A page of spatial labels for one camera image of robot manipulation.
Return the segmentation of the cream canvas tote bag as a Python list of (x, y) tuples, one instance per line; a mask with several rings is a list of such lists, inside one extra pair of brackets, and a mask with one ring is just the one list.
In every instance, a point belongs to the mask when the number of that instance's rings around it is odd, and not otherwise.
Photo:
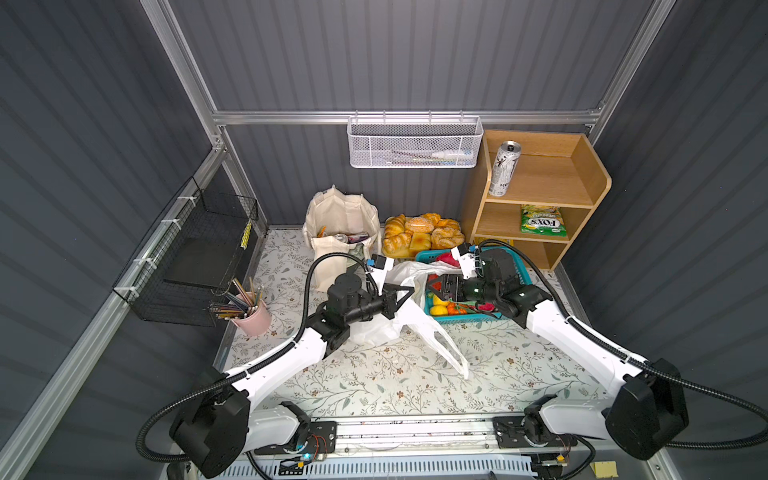
[[(309, 203), (302, 228), (314, 258), (328, 253), (347, 253), (363, 260), (381, 250), (381, 223), (377, 208), (361, 194), (344, 194), (335, 186), (320, 191)], [(349, 234), (368, 233), (370, 238), (348, 244)]]

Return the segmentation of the wooden shelf unit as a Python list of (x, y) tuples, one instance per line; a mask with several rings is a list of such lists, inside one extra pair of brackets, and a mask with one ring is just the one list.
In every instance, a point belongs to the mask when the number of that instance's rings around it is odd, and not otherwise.
[[(505, 141), (522, 153), (505, 195), (489, 193), (492, 164)], [(466, 189), (460, 224), (469, 242), (510, 241), (542, 270), (555, 269), (612, 185), (605, 166), (584, 134), (487, 130)], [(557, 207), (567, 235), (521, 231), (524, 205)]]

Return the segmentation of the left silver drink can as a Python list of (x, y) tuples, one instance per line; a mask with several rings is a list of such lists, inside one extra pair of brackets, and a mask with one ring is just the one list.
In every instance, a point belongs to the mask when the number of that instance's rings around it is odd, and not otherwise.
[(522, 146), (515, 141), (505, 141), (500, 145), (492, 163), (488, 191), (491, 196), (503, 197), (507, 193), (521, 153)]

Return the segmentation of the floral table mat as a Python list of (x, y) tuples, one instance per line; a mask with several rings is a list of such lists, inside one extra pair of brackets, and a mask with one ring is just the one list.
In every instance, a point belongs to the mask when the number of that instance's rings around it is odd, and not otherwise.
[[(292, 337), (312, 260), (300, 230), (267, 233), (248, 273), (265, 285), (272, 322), (253, 338), (227, 327), (216, 368), (239, 366)], [(570, 400), (606, 395), (583, 367), (512, 321), (449, 324), (446, 330), (469, 362), (469, 379), (404, 329), (384, 346), (346, 343), (294, 375), (261, 405), (269, 408), (289, 400), (314, 417), (406, 416), (505, 413), (521, 411), (546, 394)]]

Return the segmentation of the yellow bread tray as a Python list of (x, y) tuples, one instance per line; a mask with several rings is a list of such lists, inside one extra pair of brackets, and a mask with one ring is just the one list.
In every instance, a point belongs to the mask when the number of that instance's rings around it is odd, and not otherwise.
[(390, 217), (384, 226), (382, 253), (390, 258), (415, 258), (417, 254), (452, 249), (465, 242), (459, 223), (437, 213), (415, 217)]

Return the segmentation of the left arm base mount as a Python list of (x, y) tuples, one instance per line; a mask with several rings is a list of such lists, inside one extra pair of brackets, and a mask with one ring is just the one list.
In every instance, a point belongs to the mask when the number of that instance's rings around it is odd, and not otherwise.
[(311, 421), (301, 425), (294, 437), (278, 451), (286, 454), (330, 454), (336, 449), (338, 423), (335, 421)]

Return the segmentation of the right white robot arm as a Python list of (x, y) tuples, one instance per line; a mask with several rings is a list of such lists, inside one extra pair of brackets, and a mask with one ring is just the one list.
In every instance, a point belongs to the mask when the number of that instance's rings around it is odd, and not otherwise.
[(761, 445), (767, 432), (722, 441), (679, 441), (689, 425), (685, 393), (692, 391), (734, 405), (766, 419), (766, 409), (681, 377), (664, 359), (651, 362), (609, 340), (570, 314), (547, 279), (527, 284), (519, 261), (530, 259), (519, 249), (490, 239), (463, 244), (451, 252), (458, 274), (431, 274), (426, 289), (435, 297), (458, 303), (490, 304), (521, 328), (547, 340), (591, 375), (605, 391), (602, 400), (572, 401), (546, 394), (524, 410), (522, 428), (533, 446), (557, 436), (610, 439), (625, 453), (648, 460), (669, 447), (715, 451)]

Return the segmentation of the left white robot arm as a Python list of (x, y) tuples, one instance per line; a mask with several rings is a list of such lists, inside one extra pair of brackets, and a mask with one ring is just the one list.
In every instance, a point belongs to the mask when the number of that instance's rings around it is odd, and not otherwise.
[(386, 283), (393, 259), (374, 255), (357, 264), (364, 274), (339, 275), (325, 302), (315, 311), (302, 309), (292, 338), (237, 369), (211, 375), (209, 384), (152, 414), (137, 433), (138, 454), (158, 463), (190, 462), (213, 478), (241, 453), (263, 446), (262, 428), (276, 434), (276, 445), (301, 445), (309, 419), (298, 407), (285, 402), (262, 418), (256, 408), (288, 379), (344, 345), (352, 324), (377, 315), (392, 320), (413, 294), (410, 287)]

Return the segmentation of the teal plastic basket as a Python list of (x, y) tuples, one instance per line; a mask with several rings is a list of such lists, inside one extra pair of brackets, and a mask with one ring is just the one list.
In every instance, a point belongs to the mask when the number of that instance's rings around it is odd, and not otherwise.
[[(485, 248), (503, 248), (503, 247), (491, 246), (491, 247), (485, 247)], [(446, 249), (421, 252), (416, 255), (416, 260), (425, 264), (441, 262), (448, 266), (459, 268), (458, 262), (452, 259), (450, 250), (446, 250)], [(532, 284), (530, 276), (527, 273), (526, 268), (523, 264), (523, 260), (518, 260), (518, 269), (521, 271), (524, 281), (528, 284)], [(429, 292), (427, 288), (426, 288), (425, 300), (426, 300), (425, 311), (428, 314), (429, 314), (429, 309), (433, 305), (438, 305), (438, 304), (448, 305), (448, 308), (450, 310), (449, 315), (442, 316), (442, 317), (434, 317), (438, 322), (444, 323), (444, 324), (482, 322), (482, 321), (508, 319), (506, 317), (503, 317), (490, 304), (480, 305), (475, 307), (473, 303), (458, 303), (458, 302), (443, 301), (443, 300), (440, 300), (433, 293)]]

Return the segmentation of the green Fox's candy bag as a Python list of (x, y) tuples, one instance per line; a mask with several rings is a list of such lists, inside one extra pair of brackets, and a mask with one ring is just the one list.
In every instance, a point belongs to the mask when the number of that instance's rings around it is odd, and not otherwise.
[(560, 208), (552, 206), (522, 205), (520, 231), (548, 237), (567, 236)]

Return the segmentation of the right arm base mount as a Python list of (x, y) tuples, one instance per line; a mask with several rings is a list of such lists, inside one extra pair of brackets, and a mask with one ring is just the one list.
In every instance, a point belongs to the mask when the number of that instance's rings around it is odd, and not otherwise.
[(526, 425), (525, 415), (504, 415), (492, 418), (492, 430), (497, 446), (502, 449), (563, 447), (570, 449), (574, 443), (569, 435), (555, 435), (541, 425)]

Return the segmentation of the pink pencil cup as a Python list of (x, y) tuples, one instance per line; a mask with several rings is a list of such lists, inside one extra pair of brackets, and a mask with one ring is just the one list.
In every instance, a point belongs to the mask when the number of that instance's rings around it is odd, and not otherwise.
[(264, 288), (251, 277), (244, 282), (233, 279), (234, 292), (225, 292), (208, 306), (208, 313), (218, 320), (234, 324), (247, 337), (267, 332), (272, 317), (264, 299)]

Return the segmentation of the yellow lemon lower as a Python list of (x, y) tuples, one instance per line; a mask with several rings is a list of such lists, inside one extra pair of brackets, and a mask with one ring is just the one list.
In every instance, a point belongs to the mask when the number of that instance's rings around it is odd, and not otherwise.
[(449, 315), (450, 310), (448, 308), (448, 305), (438, 304), (438, 305), (433, 305), (429, 309), (429, 314), (433, 317), (442, 317), (442, 316)]

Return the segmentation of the white plastic grocery bag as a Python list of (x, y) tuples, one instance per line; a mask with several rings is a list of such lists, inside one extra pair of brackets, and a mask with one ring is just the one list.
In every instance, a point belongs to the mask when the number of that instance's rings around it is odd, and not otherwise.
[(470, 378), (469, 363), (443, 326), (424, 311), (426, 282), (430, 274), (458, 273), (459, 269), (441, 262), (425, 264), (404, 261), (387, 274), (385, 283), (413, 286), (413, 295), (398, 310), (393, 320), (376, 315), (371, 321), (351, 326), (350, 341), (358, 345), (381, 346), (400, 337), (407, 327), (442, 356), (464, 379)]

